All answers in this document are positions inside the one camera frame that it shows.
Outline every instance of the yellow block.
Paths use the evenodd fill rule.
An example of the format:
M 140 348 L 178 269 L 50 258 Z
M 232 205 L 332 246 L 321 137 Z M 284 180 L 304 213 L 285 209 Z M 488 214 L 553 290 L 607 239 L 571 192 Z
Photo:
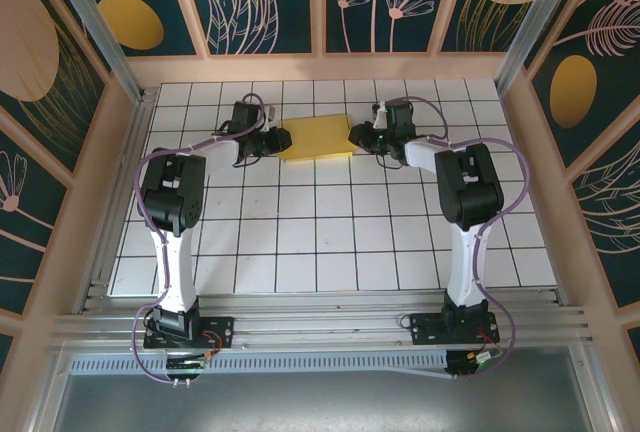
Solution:
M 313 160 L 350 157 L 356 146 L 349 142 L 349 116 L 326 115 L 283 120 L 291 134 L 291 147 L 277 154 L 282 160 Z

